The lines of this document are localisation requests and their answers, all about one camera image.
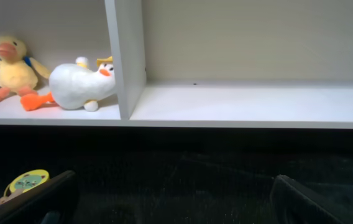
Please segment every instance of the orange beak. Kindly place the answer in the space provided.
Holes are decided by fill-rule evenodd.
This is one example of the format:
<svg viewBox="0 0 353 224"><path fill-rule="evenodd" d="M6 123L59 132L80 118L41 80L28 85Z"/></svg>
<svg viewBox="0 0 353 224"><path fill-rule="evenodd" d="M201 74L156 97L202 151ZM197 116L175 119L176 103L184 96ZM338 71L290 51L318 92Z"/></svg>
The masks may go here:
<svg viewBox="0 0 353 224"><path fill-rule="evenodd" d="M104 75L104 76L110 76L110 72L109 71L107 71L106 69L101 69L100 71L100 74L102 74L102 75Z"/></svg>
<svg viewBox="0 0 353 224"><path fill-rule="evenodd" d="M17 55L16 48L12 44L0 44L0 56L3 58L13 58Z"/></svg>

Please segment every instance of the white shelf surface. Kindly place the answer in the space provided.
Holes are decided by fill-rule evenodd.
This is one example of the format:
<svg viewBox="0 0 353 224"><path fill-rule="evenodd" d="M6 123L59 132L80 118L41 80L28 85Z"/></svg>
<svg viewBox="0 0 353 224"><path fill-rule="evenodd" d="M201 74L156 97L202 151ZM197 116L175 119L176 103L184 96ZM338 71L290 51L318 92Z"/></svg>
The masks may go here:
<svg viewBox="0 0 353 224"><path fill-rule="evenodd" d="M151 84L131 120L226 128L353 128L353 85Z"/></svg>
<svg viewBox="0 0 353 224"><path fill-rule="evenodd" d="M48 87L39 90L40 94L48 92ZM99 110L96 112L87 112L84 108L63 110L50 104L35 111L25 111L20 99L19 96L13 95L0 102L0 124L112 126L118 125L117 121L120 120L116 96L100 101Z"/></svg>

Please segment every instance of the straw hat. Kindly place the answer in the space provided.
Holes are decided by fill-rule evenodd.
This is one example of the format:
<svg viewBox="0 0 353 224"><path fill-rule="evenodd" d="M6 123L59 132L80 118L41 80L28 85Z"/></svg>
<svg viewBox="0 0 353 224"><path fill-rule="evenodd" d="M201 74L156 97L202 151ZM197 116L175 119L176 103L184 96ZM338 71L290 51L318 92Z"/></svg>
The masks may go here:
<svg viewBox="0 0 353 224"><path fill-rule="evenodd" d="M96 59L96 66L99 67L102 63L113 63L113 56Z"/></svg>

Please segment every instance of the white plush body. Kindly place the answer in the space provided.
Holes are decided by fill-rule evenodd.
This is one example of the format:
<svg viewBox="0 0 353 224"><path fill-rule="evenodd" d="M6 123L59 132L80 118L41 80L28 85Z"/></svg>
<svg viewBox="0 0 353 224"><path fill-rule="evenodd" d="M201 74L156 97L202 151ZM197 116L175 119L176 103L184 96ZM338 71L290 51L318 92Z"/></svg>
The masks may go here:
<svg viewBox="0 0 353 224"><path fill-rule="evenodd" d="M62 108L73 110L89 100L102 100L116 93L114 75L104 76L76 64L63 64L49 78L53 99Z"/></svg>

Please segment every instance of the blue backpack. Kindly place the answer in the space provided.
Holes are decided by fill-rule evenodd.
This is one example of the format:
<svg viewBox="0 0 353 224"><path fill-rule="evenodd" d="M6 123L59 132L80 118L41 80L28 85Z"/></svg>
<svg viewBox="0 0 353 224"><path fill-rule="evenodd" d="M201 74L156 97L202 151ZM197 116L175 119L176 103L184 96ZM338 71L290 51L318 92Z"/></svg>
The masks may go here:
<svg viewBox="0 0 353 224"><path fill-rule="evenodd" d="M28 56L23 57L23 61L30 67L33 68L32 62L30 61L30 58Z"/></svg>

